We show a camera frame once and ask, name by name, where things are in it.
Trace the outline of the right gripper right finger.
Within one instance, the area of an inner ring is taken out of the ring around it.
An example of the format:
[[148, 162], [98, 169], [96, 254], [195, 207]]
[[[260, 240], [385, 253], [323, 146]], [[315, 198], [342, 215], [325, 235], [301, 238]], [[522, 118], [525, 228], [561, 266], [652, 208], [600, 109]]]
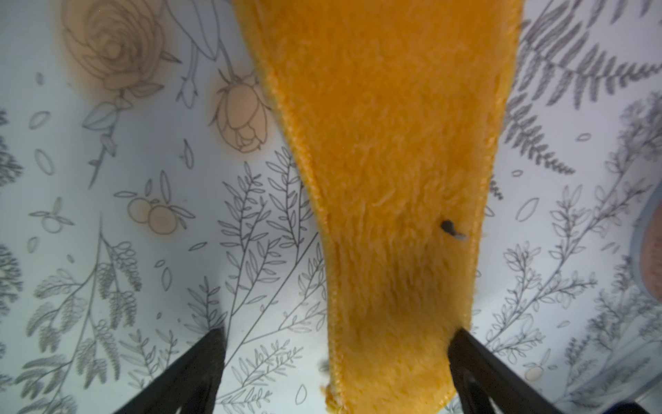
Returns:
[[553, 413], [560, 411], [534, 391], [466, 329], [448, 346], [453, 384], [465, 413]]

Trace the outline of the orange insole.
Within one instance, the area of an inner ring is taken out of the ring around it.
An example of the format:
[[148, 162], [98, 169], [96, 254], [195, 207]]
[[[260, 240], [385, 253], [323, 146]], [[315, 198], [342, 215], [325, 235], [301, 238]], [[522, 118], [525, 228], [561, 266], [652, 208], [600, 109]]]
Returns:
[[436, 413], [472, 318], [520, 1], [237, 1], [317, 218], [333, 413]]

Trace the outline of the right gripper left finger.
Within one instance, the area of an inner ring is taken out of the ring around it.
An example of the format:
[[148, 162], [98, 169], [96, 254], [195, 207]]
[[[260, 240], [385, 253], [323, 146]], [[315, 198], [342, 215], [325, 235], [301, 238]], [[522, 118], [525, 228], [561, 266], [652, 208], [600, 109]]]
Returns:
[[117, 411], [120, 414], [212, 414], [225, 369], [227, 338], [212, 329]]

